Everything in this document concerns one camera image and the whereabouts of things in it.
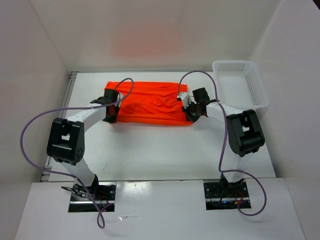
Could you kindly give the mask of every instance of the wire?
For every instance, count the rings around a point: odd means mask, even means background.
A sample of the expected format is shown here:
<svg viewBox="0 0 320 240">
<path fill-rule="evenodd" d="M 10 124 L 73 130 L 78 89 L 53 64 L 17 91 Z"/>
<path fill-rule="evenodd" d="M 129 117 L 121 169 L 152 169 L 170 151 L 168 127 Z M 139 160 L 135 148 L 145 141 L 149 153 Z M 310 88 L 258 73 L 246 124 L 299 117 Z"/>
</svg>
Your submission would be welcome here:
<svg viewBox="0 0 320 240">
<path fill-rule="evenodd" d="M 70 173 L 65 173 L 65 172 L 61 172 L 61 171 L 52 171 L 52 170 L 49 170 L 49 169 L 46 169 L 42 166 L 39 166 L 35 163 L 33 163 L 29 157 L 27 156 L 26 154 L 26 151 L 25 151 L 25 148 L 24 148 L 24 135 L 25 135 L 25 132 L 27 130 L 27 128 L 29 127 L 29 125 L 35 121 L 36 119 L 40 118 L 41 116 L 43 115 L 46 115 L 46 114 L 50 114 L 50 113 L 54 113 L 54 112 L 60 112 L 60 111 L 65 111 L 65 110 L 89 110 L 89 109 L 99 109 L 99 108 L 106 108 L 106 107 L 110 107 L 110 106 L 113 106 L 113 105 L 117 105 L 118 103 L 120 103 L 121 101 L 123 101 L 124 99 L 126 99 L 130 93 L 132 92 L 132 90 L 134 89 L 134 81 L 132 78 L 128 77 L 128 78 L 125 78 L 123 79 L 122 81 L 120 81 L 117 86 L 115 87 L 115 89 L 121 85 L 124 81 L 126 80 L 130 80 L 132 82 L 132 85 L 131 85 L 131 89 L 130 91 L 121 99 L 113 102 L 113 103 L 110 103 L 110 104 L 106 104 L 106 105 L 101 105 L 101 106 L 93 106 L 93 107 L 63 107 L 63 108 L 56 108 L 56 109 L 51 109 L 51 110 L 48 110 L 48 111 L 44 111 L 42 113 L 39 113 L 38 115 L 36 115 L 35 117 L 33 117 L 22 129 L 21 131 L 21 135 L 20 135 L 20 149 L 21 149 L 21 153 L 23 155 L 23 157 L 25 158 L 25 160 L 31 165 L 33 166 L 34 168 L 36 169 L 39 169 L 39 170 L 42 170 L 44 172 L 48 172 L 48 173 L 51 173 L 51 174 L 60 174 L 60 175 L 64 175 L 64 176 L 68 176 L 68 177 L 71 177 L 71 178 L 74 178 L 76 179 L 83 187 L 83 189 L 86 191 L 86 193 L 88 194 L 90 200 L 92 201 L 95 209 L 97 210 L 98 212 L 98 216 L 97 216 L 97 219 L 96 219 L 96 222 L 97 222 L 97 225 L 99 226 L 99 228 L 101 229 L 104 229 L 105 226 L 106 226 L 106 223 L 105 223 L 105 219 L 102 215 L 102 211 L 105 210 L 107 207 L 109 207 L 110 205 L 112 204 L 107 204 L 105 207 L 103 207 L 101 210 L 98 206 L 98 204 L 96 203 L 95 199 L 92 197 L 92 194 L 90 193 L 90 191 L 88 190 L 88 188 L 86 187 L 86 185 L 81 181 L 80 178 L 78 178 L 77 176 L 73 175 L 73 174 L 70 174 Z"/>
<path fill-rule="evenodd" d="M 220 196 L 220 200 L 219 200 L 219 203 L 221 203 L 222 201 L 222 197 L 224 196 L 224 191 L 221 192 L 221 196 Z"/>
<path fill-rule="evenodd" d="M 183 77 L 181 78 L 181 80 L 179 82 L 178 95 L 180 93 L 180 87 L 181 87 L 181 83 L 182 83 L 183 79 L 187 75 L 192 74 L 192 73 L 202 73 L 202 74 L 207 75 L 211 79 L 211 81 L 213 83 L 213 86 L 214 86 L 215 99 L 216 99 L 216 101 L 217 101 L 218 105 L 220 106 L 220 108 L 222 110 L 222 113 L 223 113 L 223 118 L 224 118 L 224 139 L 223 139 L 223 144 L 222 144 L 222 149 L 221 149 L 221 154 L 220 154 L 220 160 L 219 160 L 219 165 L 218 165 L 219 172 L 222 173 L 222 174 L 231 173 L 231 172 L 238 172 L 238 173 L 246 174 L 246 175 L 250 176 L 251 178 L 253 178 L 259 184 L 259 186 L 260 186 L 260 188 L 261 188 L 261 190 L 263 192 L 263 196 L 264 196 L 263 206 L 259 211 L 255 212 L 255 213 L 246 213 L 246 212 L 243 212 L 242 210 L 240 210 L 240 205 L 245 203 L 245 202 L 248 202 L 249 200 L 243 200 L 243 201 L 241 201 L 240 203 L 237 204 L 237 208 L 238 208 L 239 212 L 242 213 L 243 215 L 250 216 L 250 217 L 256 216 L 256 215 L 260 214 L 266 208 L 266 205 L 267 205 L 267 194 L 266 194 L 264 186 L 262 186 L 261 182 L 249 172 L 241 171 L 241 170 L 238 170 L 238 169 L 222 170 L 222 161 L 224 159 L 224 154 L 225 154 L 226 145 L 227 145 L 227 138 L 228 138 L 228 125 L 227 125 L 227 114 L 226 114 L 226 111 L 225 111 L 224 107 L 222 106 L 222 104 L 220 103 L 220 100 L 218 99 L 218 92 L 217 92 L 217 86 L 216 86 L 215 80 L 212 78 L 212 76 L 210 76 L 205 71 L 194 70 L 194 71 L 187 72 L 185 75 L 183 75 Z"/>
<path fill-rule="evenodd" d="M 212 199 L 211 199 L 210 193 L 209 193 L 209 198 L 210 198 L 211 205 L 212 205 L 212 206 L 214 206 L 214 203 L 212 202 Z"/>
<path fill-rule="evenodd" d="M 238 189 L 238 193 L 241 195 L 241 200 L 240 201 L 242 201 L 245 196 L 242 194 L 242 192 L 239 191 L 239 189 Z"/>
</svg>

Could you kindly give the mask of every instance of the white mesh basket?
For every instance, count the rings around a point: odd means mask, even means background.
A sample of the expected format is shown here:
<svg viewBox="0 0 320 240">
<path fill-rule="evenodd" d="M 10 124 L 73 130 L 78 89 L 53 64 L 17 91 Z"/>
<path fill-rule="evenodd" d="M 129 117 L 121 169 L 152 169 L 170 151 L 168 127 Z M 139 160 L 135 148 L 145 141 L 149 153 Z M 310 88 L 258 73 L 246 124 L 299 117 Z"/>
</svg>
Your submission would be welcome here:
<svg viewBox="0 0 320 240">
<path fill-rule="evenodd" d="M 269 105 L 266 90 L 254 62 L 214 61 L 212 68 L 221 103 L 240 110 L 256 110 Z"/>
</svg>

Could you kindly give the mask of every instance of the folded cloth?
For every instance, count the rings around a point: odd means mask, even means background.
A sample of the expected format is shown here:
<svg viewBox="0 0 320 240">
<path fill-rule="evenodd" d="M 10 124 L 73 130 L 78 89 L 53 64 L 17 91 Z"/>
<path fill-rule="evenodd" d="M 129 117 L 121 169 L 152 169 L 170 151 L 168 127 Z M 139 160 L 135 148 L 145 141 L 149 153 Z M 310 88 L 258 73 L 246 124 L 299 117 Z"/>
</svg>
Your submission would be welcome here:
<svg viewBox="0 0 320 240">
<path fill-rule="evenodd" d="M 118 82 L 109 81 L 105 89 L 114 89 Z M 123 82 L 116 90 L 126 95 L 131 82 Z M 181 92 L 187 92 L 182 84 Z M 117 116 L 118 122 L 161 126 L 188 126 L 182 112 L 182 102 L 177 100 L 178 83 L 135 81 L 131 94 L 123 100 Z"/>
</svg>

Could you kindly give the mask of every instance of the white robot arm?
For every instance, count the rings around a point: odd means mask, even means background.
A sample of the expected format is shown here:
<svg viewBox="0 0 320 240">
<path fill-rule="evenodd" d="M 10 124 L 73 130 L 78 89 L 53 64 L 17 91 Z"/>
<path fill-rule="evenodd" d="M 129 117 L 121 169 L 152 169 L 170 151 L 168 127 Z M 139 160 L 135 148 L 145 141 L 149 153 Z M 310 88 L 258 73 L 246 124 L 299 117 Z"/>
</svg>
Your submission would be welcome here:
<svg viewBox="0 0 320 240">
<path fill-rule="evenodd" d="M 52 122 L 47 145 L 47 154 L 56 162 L 61 163 L 70 174 L 79 178 L 89 189 L 94 198 L 104 193 L 104 186 L 99 185 L 98 177 L 89 169 L 85 159 L 85 132 L 97 122 L 103 120 L 115 123 L 120 104 L 99 107 L 115 103 L 123 95 L 113 89 L 105 89 L 104 96 L 93 100 L 89 107 L 68 118 L 56 118 Z M 86 197 L 82 185 L 75 178 L 72 189 L 74 194 Z"/>
<path fill-rule="evenodd" d="M 217 101 L 210 100 L 206 89 L 199 88 L 192 91 L 195 101 L 190 101 L 187 92 L 181 92 L 177 99 L 182 101 L 182 111 L 187 120 L 197 121 L 200 116 L 214 118 L 222 123 L 227 122 L 228 142 L 235 153 L 233 159 L 225 159 L 228 169 L 245 171 L 250 164 L 253 153 L 257 152 L 265 144 L 265 137 L 262 132 L 257 114 L 254 110 L 239 110 L 222 104 L 226 119 Z M 232 188 L 240 185 L 243 181 L 242 172 L 232 171 L 221 175 L 225 187 Z"/>
</svg>

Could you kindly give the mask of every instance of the white backdrop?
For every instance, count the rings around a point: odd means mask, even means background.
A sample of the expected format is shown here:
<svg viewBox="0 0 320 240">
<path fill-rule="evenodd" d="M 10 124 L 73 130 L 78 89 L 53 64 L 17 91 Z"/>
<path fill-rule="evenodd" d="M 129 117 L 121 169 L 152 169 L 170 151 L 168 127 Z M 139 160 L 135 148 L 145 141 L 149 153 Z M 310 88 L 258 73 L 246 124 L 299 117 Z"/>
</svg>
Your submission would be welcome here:
<svg viewBox="0 0 320 240">
<path fill-rule="evenodd" d="M 31 4 L 0 1 L 0 239 L 15 238 L 32 182 L 41 172 L 23 158 L 19 137 L 34 115 L 60 107 L 68 72 Z M 46 162 L 52 118 L 37 121 L 26 133 L 26 150 Z"/>
<path fill-rule="evenodd" d="M 278 0 L 30 0 L 71 71 L 248 60 Z"/>
<path fill-rule="evenodd" d="M 278 177 L 319 179 L 319 23 L 312 0 L 282 0 L 251 58 L 270 100 L 261 124 Z"/>
</svg>

